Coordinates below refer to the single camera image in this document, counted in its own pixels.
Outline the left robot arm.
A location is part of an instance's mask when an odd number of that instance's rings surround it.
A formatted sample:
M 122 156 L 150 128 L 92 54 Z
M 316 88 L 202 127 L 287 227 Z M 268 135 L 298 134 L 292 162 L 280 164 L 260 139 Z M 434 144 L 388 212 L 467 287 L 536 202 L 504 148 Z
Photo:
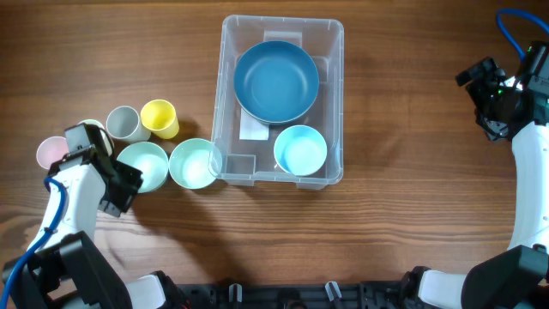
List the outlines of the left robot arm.
M 38 238 L 3 268 L 1 306 L 18 308 L 187 308 L 171 278 L 155 271 L 125 283 L 92 240 L 98 208 L 118 215 L 140 172 L 93 145 L 72 148 L 44 180 L 50 194 Z

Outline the clear plastic storage container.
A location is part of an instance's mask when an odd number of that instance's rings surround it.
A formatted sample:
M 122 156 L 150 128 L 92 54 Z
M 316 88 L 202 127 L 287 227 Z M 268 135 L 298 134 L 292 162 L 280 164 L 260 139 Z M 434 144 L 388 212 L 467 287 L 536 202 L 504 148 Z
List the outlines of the clear plastic storage container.
M 334 19 L 229 15 L 223 21 L 211 136 L 223 158 L 218 179 L 230 185 L 247 186 L 253 186 L 257 181 L 294 183 L 301 189 L 311 190 L 321 190 L 342 179 L 344 38 L 343 25 Z M 247 50 L 270 40 L 284 40 L 302 47 L 318 68 L 320 88 L 317 99 L 312 108 L 296 121 L 318 130 L 328 147 L 325 163 L 309 176 L 286 173 L 275 161 L 275 139 L 286 128 L 285 125 L 264 123 L 269 126 L 267 141 L 239 139 L 242 108 L 234 93 L 234 70 Z

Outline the yellow cup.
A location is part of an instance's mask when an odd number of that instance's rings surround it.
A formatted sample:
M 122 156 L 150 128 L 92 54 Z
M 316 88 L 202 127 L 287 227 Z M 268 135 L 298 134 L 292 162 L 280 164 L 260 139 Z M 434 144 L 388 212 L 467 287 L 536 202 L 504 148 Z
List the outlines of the yellow cup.
M 161 139 L 172 139 L 179 131 L 175 107 L 167 100 L 151 100 L 141 109 L 142 124 Z

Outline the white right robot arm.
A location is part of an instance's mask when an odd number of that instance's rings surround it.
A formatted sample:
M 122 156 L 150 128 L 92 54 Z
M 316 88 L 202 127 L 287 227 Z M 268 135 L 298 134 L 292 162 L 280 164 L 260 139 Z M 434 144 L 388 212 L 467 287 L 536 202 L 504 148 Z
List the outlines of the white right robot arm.
M 507 139 L 516 164 L 515 223 L 508 249 L 467 274 L 428 268 L 405 274 L 404 308 L 546 308 L 548 306 L 548 64 L 528 56 L 508 77 L 484 58 L 455 78 L 475 104 L 492 141 Z

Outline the grey cup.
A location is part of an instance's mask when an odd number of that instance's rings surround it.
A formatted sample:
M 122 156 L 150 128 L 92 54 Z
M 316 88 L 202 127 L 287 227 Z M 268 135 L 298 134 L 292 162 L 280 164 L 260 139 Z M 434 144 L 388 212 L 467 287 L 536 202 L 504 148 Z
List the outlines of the grey cup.
M 106 119 L 106 130 L 113 139 L 126 143 L 146 142 L 151 137 L 140 114 L 131 106 L 119 106 Z

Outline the light blue bowl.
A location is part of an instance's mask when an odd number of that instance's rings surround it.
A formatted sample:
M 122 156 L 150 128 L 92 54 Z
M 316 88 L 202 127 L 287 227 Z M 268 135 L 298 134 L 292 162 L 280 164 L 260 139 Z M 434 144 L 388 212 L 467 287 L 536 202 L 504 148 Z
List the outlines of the light blue bowl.
M 275 139 L 274 158 L 286 173 L 304 177 L 316 173 L 328 155 L 323 135 L 307 125 L 293 125 L 284 129 Z

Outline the small mint green bowl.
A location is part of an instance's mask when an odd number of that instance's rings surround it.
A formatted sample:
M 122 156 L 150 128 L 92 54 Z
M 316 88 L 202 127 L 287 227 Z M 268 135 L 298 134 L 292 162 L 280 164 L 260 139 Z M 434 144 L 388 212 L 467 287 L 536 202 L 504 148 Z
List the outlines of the small mint green bowl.
M 168 168 L 180 186 L 197 190 L 211 185 L 223 167 L 221 152 L 213 143 L 201 138 L 181 142 L 171 153 Z

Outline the light green cup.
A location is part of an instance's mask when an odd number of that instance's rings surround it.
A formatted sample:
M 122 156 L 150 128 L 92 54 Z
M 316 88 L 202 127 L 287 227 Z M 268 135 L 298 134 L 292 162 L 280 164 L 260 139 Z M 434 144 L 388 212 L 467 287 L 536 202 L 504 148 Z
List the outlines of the light green cup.
M 100 121 L 95 120 L 95 119 L 85 119 L 85 120 L 82 120 L 81 122 L 79 122 L 79 124 L 91 124 L 91 125 L 95 125 L 95 126 L 99 127 L 100 132 L 101 132 L 101 136 L 102 136 L 102 138 L 104 140 L 104 143 L 105 143 L 105 146 L 106 146 L 107 153 L 108 153 L 109 156 L 113 155 L 112 140 L 109 137 L 108 133 L 106 132 L 106 129 L 105 129 L 104 125 Z

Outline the large mint green bowl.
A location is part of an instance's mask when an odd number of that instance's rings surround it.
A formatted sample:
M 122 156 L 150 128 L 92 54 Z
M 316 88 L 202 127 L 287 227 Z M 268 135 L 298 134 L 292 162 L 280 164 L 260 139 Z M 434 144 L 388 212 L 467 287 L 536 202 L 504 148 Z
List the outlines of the large mint green bowl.
M 142 172 L 139 193 L 159 189 L 168 177 L 168 156 L 164 149 L 152 142 L 137 142 L 126 147 L 118 160 Z

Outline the dark blue bowl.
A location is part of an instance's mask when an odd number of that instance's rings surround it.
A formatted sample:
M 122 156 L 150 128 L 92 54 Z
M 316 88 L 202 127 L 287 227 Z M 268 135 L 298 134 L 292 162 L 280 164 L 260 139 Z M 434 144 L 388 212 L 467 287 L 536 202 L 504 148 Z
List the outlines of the dark blue bowl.
M 312 57 L 282 40 L 252 46 L 239 59 L 233 88 L 241 108 L 267 124 L 291 123 L 314 105 L 320 76 Z

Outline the pink cup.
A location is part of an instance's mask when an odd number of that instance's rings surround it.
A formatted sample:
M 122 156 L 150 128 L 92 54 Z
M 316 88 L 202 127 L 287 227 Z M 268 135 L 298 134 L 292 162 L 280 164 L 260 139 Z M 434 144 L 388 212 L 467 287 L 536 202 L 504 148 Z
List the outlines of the pink cup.
M 39 145 L 36 160 L 42 168 L 49 170 L 52 163 L 61 160 L 68 152 L 69 148 L 64 137 L 51 136 Z

